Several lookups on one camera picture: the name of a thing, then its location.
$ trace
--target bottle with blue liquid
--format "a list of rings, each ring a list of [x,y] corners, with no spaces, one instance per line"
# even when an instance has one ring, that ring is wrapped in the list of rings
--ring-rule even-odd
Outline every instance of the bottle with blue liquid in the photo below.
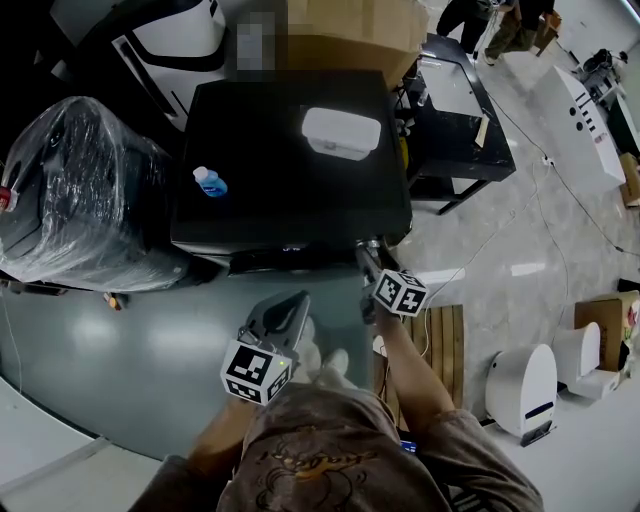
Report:
[[[198,167],[193,171],[193,177],[209,197],[221,197],[229,190],[227,184],[218,176],[218,173],[206,167]]]

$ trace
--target black pants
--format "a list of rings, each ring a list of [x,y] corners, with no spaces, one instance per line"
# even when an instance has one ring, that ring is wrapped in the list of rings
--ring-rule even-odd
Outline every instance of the black pants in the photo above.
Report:
[[[473,13],[475,0],[451,0],[442,13],[436,32],[441,36],[448,36],[452,30],[464,23],[460,46],[472,54],[489,24],[489,20],[477,18]]]

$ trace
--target standing person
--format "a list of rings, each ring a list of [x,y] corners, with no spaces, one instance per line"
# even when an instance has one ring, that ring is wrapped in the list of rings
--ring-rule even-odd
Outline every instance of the standing person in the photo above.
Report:
[[[450,486],[474,494],[474,510],[542,511],[533,484],[455,409],[400,319],[376,306],[415,455],[378,397],[339,375],[348,358],[338,350],[320,369],[332,374],[324,384],[289,383],[264,408],[231,399],[187,459],[165,460],[130,512],[451,512]]]
[[[464,23],[460,46],[469,55],[473,55],[480,36],[487,29],[491,15],[496,8],[501,12],[513,9],[514,0],[492,2],[492,0],[451,0],[445,8],[436,32],[447,37],[460,24]]]
[[[544,13],[543,36],[551,26],[554,0],[518,0],[515,9],[502,18],[500,28],[484,51],[484,60],[493,66],[503,53],[527,52],[538,33],[538,19]]]

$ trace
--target black table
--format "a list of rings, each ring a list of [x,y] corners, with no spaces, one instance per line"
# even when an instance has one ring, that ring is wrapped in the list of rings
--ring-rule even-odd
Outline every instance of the black table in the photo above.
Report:
[[[489,95],[458,42],[429,34],[422,46],[422,56],[461,66],[481,109],[479,113],[484,113],[489,119],[484,147],[480,148],[474,141],[481,117],[437,110],[431,95],[424,106],[419,106],[425,82],[420,74],[415,79],[405,78],[405,89],[415,119],[407,137],[410,155],[407,177],[411,199],[448,201],[438,212],[442,215],[488,183],[502,181],[515,172],[516,166]],[[457,194],[452,178],[476,181]]]
[[[361,161],[315,152],[302,134],[311,107],[378,120],[378,147]],[[358,241],[410,229],[408,185],[380,72],[286,72],[277,80],[204,84],[186,136],[171,237],[189,252],[260,270],[304,267],[352,253]],[[206,196],[192,176],[198,166],[218,172],[227,195]]]

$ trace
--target plastic-wrapped chair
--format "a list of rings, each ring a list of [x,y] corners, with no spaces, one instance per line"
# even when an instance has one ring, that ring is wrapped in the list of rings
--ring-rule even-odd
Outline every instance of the plastic-wrapped chair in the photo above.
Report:
[[[18,199],[0,214],[0,269],[97,291],[173,285],[190,257],[170,243],[171,165],[97,100],[55,104],[9,152],[0,184]]]

